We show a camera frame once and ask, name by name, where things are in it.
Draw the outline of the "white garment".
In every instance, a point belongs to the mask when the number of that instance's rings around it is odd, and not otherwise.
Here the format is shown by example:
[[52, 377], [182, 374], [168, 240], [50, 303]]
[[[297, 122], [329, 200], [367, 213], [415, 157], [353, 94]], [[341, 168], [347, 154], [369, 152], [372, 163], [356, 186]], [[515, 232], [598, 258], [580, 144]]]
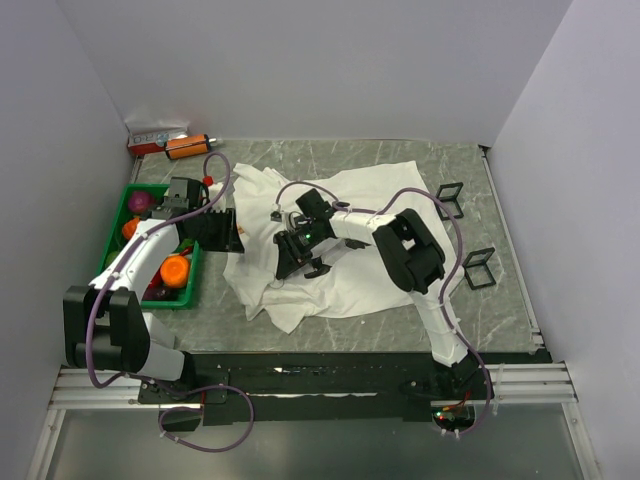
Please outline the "white garment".
[[[328, 253], [331, 270], [316, 279], [298, 271], [276, 280], [277, 247], [273, 236], [282, 226], [270, 220], [278, 192], [290, 183], [275, 169], [262, 171], [238, 163], [233, 199], [245, 253], [229, 254], [223, 275], [245, 307], [247, 320], [262, 310], [287, 334], [305, 317], [347, 318], [409, 303], [391, 281], [372, 247], [351, 250], [329, 240], [318, 248]], [[307, 180], [355, 207], [381, 209], [403, 187], [426, 189], [415, 161], [341, 171], [328, 179]]]

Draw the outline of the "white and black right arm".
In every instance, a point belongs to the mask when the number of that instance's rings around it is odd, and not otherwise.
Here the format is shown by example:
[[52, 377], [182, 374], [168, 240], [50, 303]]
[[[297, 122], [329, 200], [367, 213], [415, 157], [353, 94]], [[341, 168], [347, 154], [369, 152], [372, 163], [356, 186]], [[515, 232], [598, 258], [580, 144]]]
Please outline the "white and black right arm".
[[462, 266], [463, 240], [454, 227], [457, 252], [452, 266], [439, 240], [418, 212], [406, 208], [391, 214], [391, 206], [404, 193], [416, 193], [441, 206], [442, 202], [424, 190], [399, 190], [380, 210], [354, 208], [346, 202], [323, 199], [311, 188], [296, 200], [299, 212], [288, 220], [276, 207], [271, 213], [284, 229], [275, 233], [277, 248], [275, 277], [284, 280], [304, 267], [312, 270], [305, 277], [316, 278], [329, 272], [313, 250], [328, 240], [338, 240], [352, 250], [373, 247], [378, 252], [391, 282], [412, 300], [431, 344], [437, 390], [442, 398], [469, 395], [490, 385], [490, 377], [477, 350], [459, 327], [450, 306], [449, 290]]

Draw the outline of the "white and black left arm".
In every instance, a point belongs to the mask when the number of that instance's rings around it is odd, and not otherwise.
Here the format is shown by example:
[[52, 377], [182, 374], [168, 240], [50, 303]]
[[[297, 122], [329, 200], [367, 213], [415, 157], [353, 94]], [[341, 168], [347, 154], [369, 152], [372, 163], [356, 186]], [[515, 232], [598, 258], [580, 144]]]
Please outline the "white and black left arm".
[[224, 194], [208, 195], [198, 180], [174, 177], [162, 200], [146, 209], [118, 256], [86, 286], [63, 297], [65, 355], [72, 367], [108, 370], [162, 383], [177, 402], [198, 388], [191, 354], [141, 301], [162, 263], [184, 240], [209, 252], [241, 253], [236, 212], [222, 209]]

